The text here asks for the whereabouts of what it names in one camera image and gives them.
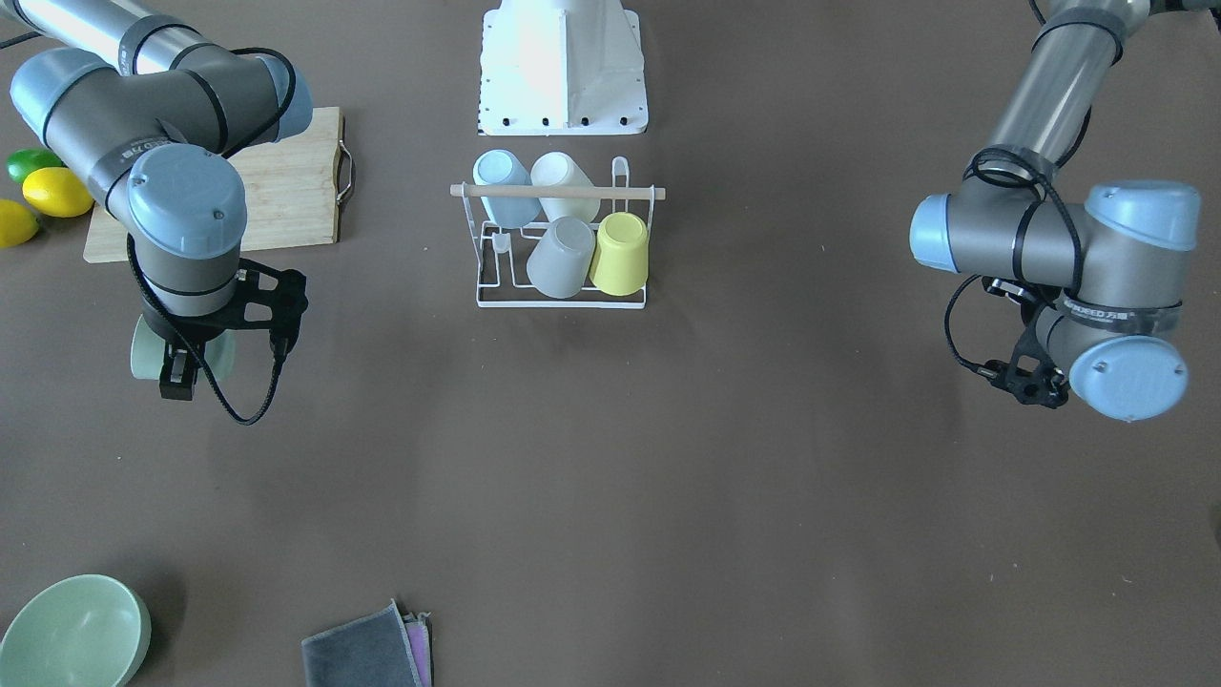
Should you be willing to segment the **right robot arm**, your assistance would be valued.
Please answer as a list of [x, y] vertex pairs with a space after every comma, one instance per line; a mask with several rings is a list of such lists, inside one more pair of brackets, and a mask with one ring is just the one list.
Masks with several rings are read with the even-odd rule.
[[5, 1], [60, 41], [13, 73], [13, 109], [126, 231], [140, 292], [131, 365], [161, 397], [219, 388], [219, 348], [263, 329], [269, 390], [300, 336], [300, 271], [241, 256], [247, 190], [236, 153], [306, 131], [311, 92], [283, 52], [228, 51], [136, 1]]

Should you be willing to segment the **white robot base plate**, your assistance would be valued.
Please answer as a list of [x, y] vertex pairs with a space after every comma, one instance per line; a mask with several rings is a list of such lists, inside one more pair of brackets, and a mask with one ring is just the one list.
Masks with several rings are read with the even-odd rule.
[[639, 13], [619, 1], [503, 1], [484, 13], [481, 135], [650, 127]]

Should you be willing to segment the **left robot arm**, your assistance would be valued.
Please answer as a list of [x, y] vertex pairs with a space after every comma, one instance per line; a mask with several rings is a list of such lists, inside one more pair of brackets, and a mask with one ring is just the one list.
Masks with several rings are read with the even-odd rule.
[[1197, 244], [1199, 193], [1173, 181], [1111, 181], [1070, 204], [1054, 185], [1129, 37], [1177, 11], [1219, 13], [1219, 4], [1051, 2], [958, 192], [928, 196], [913, 214], [916, 261], [1020, 304], [1024, 331], [1007, 360], [958, 364], [1021, 404], [1060, 408], [1076, 394], [1136, 422], [1186, 395], [1188, 367], [1168, 334]]

